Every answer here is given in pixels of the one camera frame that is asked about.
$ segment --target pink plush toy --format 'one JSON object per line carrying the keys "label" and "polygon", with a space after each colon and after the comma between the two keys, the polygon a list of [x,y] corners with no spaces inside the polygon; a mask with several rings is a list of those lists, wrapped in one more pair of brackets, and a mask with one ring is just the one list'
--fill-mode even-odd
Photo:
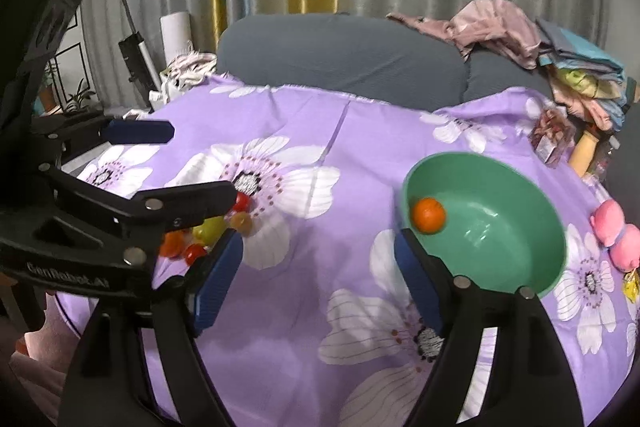
{"label": "pink plush toy", "polygon": [[625,224],[625,214],[614,200],[607,200],[591,216],[593,233],[609,248],[611,262],[621,272],[640,266],[640,230]]}

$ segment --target green bowl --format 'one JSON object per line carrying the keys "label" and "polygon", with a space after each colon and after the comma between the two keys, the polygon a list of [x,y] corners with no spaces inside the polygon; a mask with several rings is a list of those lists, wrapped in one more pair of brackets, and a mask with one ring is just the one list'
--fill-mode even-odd
{"label": "green bowl", "polygon": [[[412,206],[429,197],[447,211],[444,228],[433,234],[418,232],[410,217]],[[401,209],[429,254],[481,288],[512,293],[526,285],[542,297],[564,269],[564,229],[553,205],[510,166],[486,156],[428,156],[405,178]]]}

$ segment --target floral tablecloth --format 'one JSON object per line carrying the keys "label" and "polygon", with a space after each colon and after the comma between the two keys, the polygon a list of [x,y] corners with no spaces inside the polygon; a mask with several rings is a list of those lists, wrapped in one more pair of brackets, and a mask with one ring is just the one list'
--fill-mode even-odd
{"label": "floral tablecloth", "polygon": [[[606,406],[633,356],[637,306],[591,233],[595,187],[527,140],[541,95],[524,88],[430,114],[336,92],[245,86],[212,76],[155,118],[165,146],[114,146],[81,174],[124,197],[139,189],[233,180],[252,197],[254,231],[215,325],[197,340],[240,427],[398,427],[431,369],[422,325],[394,261],[398,190],[425,156],[471,151],[515,167],[556,207],[566,270],[542,302],[564,346],[585,421]],[[160,259],[155,282],[185,273]],[[76,327],[95,303],[61,295]],[[478,413],[495,330],[485,330],[461,419]],[[156,397],[175,417],[153,335]]]}

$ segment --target orange ball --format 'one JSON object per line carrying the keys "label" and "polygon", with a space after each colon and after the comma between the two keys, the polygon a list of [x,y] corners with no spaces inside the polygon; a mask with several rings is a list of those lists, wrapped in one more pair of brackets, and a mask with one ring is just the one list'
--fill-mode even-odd
{"label": "orange ball", "polygon": [[176,230],[164,234],[164,241],[160,246],[160,257],[178,257],[184,250],[184,232]]}
{"label": "orange ball", "polygon": [[423,198],[411,209],[411,220],[419,232],[436,233],[444,227],[447,212],[438,200]]}

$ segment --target metal bolt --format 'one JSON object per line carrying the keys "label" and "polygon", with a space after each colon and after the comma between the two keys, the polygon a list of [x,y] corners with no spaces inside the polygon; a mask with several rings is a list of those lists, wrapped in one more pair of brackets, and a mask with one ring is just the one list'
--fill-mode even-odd
{"label": "metal bolt", "polygon": [[464,275],[456,275],[453,277],[453,284],[456,288],[460,288],[461,290],[466,290],[471,286],[471,280]]}
{"label": "metal bolt", "polygon": [[145,264],[146,253],[142,248],[129,247],[124,251],[122,258],[129,266],[141,266]]}
{"label": "metal bolt", "polygon": [[156,200],[156,198],[151,198],[150,200],[145,201],[145,206],[149,210],[160,210],[164,204],[162,204],[162,201]]}
{"label": "metal bolt", "polygon": [[527,301],[530,301],[533,297],[536,296],[536,293],[528,286],[523,286],[518,290],[518,292],[523,298],[527,299]]}

